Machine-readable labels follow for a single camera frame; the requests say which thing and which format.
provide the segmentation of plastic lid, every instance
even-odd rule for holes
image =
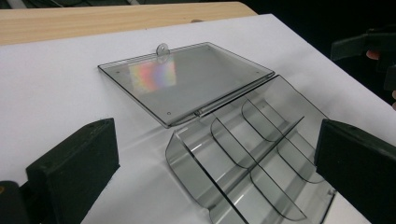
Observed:
[[[274,75],[210,43],[173,50],[161,44],[157,54],[99,68],[165,128],[210,113]]]

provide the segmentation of white table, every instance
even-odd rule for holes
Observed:
[[[390,105],[272,15],[0,47],[0,179],[26,181],[31,162],[83,125],[116,121],[120,169],[83,223],[210,223],[165,160],[165,130],[97,65],[211,42],[282,75],[330,119],[396,145]],[[340,195],[327,224],[367,223]]]

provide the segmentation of wooden surface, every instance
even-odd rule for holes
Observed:
[[[238,2],[4,9],[0,11],[0,45],[254,15]]]

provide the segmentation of clear plastic case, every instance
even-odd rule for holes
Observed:
[[[186,123],[166,159],[213,223],[323,221],[335,193],[314,165],[326,117],[283,77],[208,43],[99,67],[164,127]]]

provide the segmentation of dark background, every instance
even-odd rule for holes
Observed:
[[[28,7],[58,7],[51,0],[23,0]],[[66,7],[128,5],[127,0],[56,0]],[[197,0],[138,0],[140,4],[196,2]],[[218,0],[201,0],[205,2]],[[396,24],[396,0],[241,0],[258,14],[272,13],[322,54],[330,57],[332,42],[361,35],[369,28]],[[0,0],[0,8],[9,8]],[[376,61],[362,54],[336,62],[361,84],[389,104],[391,91],[383,90],[385,74],[375,71]]]

